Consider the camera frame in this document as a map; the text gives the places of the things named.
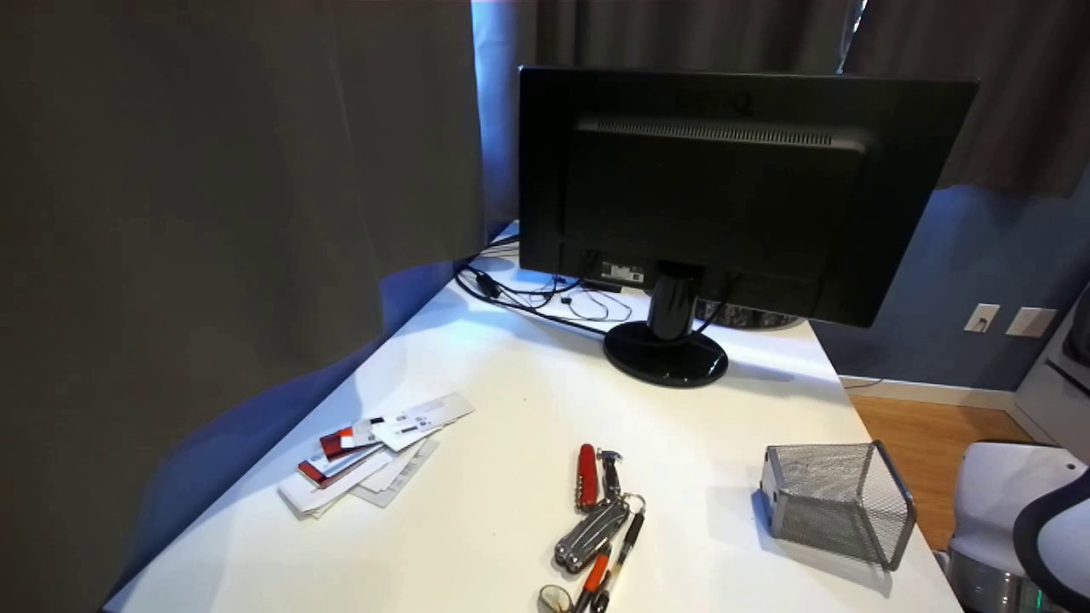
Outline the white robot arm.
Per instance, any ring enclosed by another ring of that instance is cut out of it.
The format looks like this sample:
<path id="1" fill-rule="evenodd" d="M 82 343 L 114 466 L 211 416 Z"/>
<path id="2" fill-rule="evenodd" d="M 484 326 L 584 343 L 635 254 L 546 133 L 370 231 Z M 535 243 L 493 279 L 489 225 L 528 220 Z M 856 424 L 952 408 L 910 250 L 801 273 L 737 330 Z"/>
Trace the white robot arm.
<path id="1" fill-rule="evenodd" d="M 939 562 L 963 613 L 1090 613 L 1090 466 L 1059 448 L 971 443 Z"/>

